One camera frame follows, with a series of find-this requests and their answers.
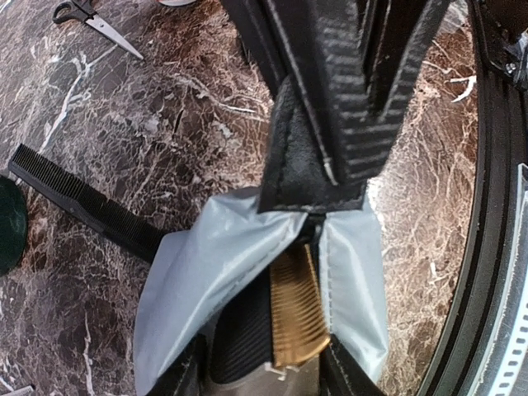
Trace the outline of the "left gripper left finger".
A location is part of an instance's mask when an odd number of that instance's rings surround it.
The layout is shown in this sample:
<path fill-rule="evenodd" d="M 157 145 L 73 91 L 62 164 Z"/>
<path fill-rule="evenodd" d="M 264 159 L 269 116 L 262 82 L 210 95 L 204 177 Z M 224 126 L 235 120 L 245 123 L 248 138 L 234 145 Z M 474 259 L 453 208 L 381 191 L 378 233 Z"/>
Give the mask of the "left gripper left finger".
<path fill-rule="evenodd" d="M 158 379 L 151 396 L 199 396 L 206 362 L 206 340 L 195 336 Z"/>

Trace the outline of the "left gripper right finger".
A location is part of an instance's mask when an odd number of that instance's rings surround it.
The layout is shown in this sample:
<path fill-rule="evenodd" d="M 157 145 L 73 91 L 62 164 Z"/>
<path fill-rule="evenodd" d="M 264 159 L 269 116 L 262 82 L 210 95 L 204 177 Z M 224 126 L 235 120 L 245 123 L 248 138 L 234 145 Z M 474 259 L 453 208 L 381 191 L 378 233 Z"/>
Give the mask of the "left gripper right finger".
<path fill-rule="evenodd" d="M 384 396 L 336 336 L 321 354 L 321 395 Z"/>

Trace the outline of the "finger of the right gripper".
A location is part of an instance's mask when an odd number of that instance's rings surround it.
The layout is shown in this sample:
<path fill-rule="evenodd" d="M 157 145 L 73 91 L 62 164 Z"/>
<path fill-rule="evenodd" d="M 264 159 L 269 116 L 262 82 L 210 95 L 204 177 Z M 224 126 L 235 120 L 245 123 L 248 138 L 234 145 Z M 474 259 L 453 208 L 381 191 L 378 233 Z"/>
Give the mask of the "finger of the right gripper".
<path fill-rule="evenodd" d="M 287 75 L 314 124 L 337 124 L 323 29 L 342 22 L 341 1 L 223 1 L 270 92 Z"/>

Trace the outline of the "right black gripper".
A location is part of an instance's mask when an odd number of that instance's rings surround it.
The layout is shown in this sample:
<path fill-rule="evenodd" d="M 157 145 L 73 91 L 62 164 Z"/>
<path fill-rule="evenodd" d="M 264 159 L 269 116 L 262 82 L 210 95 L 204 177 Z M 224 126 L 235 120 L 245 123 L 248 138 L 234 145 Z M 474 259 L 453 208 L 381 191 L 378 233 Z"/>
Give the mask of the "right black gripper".
<path fill-rule="evenodd" d="M 471 1 L 480 59 L 527 89 L 527 2 Z M 447 1 L 323 1 L 321 49 L 337 179 L 383 169 Z"/>

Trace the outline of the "silver hair clipper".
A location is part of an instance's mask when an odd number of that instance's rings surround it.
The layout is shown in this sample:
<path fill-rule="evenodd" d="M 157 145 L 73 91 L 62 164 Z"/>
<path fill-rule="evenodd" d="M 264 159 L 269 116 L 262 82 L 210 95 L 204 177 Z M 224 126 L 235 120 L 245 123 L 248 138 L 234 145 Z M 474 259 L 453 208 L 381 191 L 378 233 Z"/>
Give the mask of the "silver hair clipper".
<path fill-rule="evenodd" d="M 222 310 L 206 395 L 318 395 L 330 343 L 309 245 L 294 243 Z"/>

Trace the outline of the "grey zipper pouch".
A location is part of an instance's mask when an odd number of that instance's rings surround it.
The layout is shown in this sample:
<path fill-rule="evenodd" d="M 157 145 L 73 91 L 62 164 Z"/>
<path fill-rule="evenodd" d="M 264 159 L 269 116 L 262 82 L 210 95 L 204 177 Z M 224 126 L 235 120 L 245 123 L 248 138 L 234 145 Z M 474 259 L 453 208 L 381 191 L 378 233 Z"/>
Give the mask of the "grey zipper pouch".
<path fill-rule="evenodd" d="M 290 81 L 280 86 L 271 131 L 259 187 L 209 198 L 191 229 L 162 239 L 135 319 L 137 394 L 150 395 L 203 335 L 206 395 L 222 310 L 294 243 L 309 245 L 330 341 L 336 336 L 377 383 L 389 349 L 379 221 L 363 186 L 327 182 Z"/>

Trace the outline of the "long black-handled scissors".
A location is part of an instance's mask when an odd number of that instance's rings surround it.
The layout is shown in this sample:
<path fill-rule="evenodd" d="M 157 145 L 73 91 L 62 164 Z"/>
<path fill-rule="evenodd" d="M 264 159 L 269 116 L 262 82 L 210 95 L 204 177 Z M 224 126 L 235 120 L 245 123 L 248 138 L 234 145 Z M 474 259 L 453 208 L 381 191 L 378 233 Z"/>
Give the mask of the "long black-handled scissors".
<path fill-rule="evenodd" d="M 98 15 L 91 1 L 64 1 L 54 9 L 53 22 L 56 25 L 70 20 L 77 20 L 90 26 L 137 59 L 144 59 L 143 55 L 124 36 Z"/>

